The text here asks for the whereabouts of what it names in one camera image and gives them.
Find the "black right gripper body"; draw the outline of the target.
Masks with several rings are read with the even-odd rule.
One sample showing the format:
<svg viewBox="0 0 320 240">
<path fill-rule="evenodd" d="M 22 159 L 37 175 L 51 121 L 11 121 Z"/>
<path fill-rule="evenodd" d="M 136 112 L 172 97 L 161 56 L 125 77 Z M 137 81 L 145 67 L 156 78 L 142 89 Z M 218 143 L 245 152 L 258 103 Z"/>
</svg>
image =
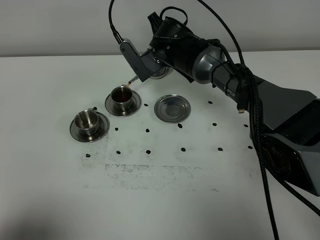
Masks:
<svg viewBox="0 0 320 240">
<path fill-rule="evenodd" d="M 149 45 L 155 56 L 182 74 L 191 75 L 196 58 L 208 47 L 208 42 L 172 17 L 161 20 L 153 12 L 148 20 L 153 33 Z"/>
</svg>

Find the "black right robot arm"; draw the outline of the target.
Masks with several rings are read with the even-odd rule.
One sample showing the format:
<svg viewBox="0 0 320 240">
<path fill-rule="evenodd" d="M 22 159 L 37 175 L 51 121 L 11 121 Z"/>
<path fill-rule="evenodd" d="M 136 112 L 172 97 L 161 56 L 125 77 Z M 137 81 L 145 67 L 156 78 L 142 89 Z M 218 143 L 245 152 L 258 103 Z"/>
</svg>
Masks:
<svg viewBox="0 0 320 240">
<path fill-rule="evenodd" d="M 193 34 L 186 23 L 152 13 L 150 47 L 157 60 L 189 82 L 211 84 L 250 113 L 252 139 L 280 180 L 320 194 L 320 101 L 309 91 L 279 87 L 234 63 L 218 39 Z"/>
</svg>

